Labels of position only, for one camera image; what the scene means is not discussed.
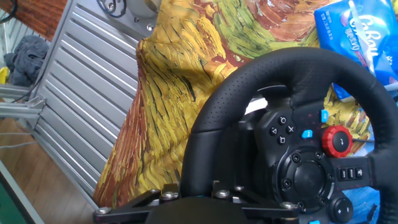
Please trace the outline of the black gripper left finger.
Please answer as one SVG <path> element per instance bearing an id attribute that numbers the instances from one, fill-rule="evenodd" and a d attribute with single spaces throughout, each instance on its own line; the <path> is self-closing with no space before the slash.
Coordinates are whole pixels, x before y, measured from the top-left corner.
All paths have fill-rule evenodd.
<path id="1" fill-rule="evenodd" d="M 122 207 L 100 207 L 93 212 L 93 222 L 99 224 L 144 223 L 155 206 L 177 200 L 179 197 L 178 184 L 165 184 L 163 190 L 148 190 Z"/>

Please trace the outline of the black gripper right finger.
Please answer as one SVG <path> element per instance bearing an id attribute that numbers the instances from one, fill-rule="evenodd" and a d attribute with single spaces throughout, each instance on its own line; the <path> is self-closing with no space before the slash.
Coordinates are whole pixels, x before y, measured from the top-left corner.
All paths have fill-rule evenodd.
<path id="1" fill-rule="evenodd" d="M 213 181 L 212 198 L 237 205 L 251 223 L 299 224 L 299 208 L 292 202 L 277 203 L 243 186 L 228 187 Z"/>

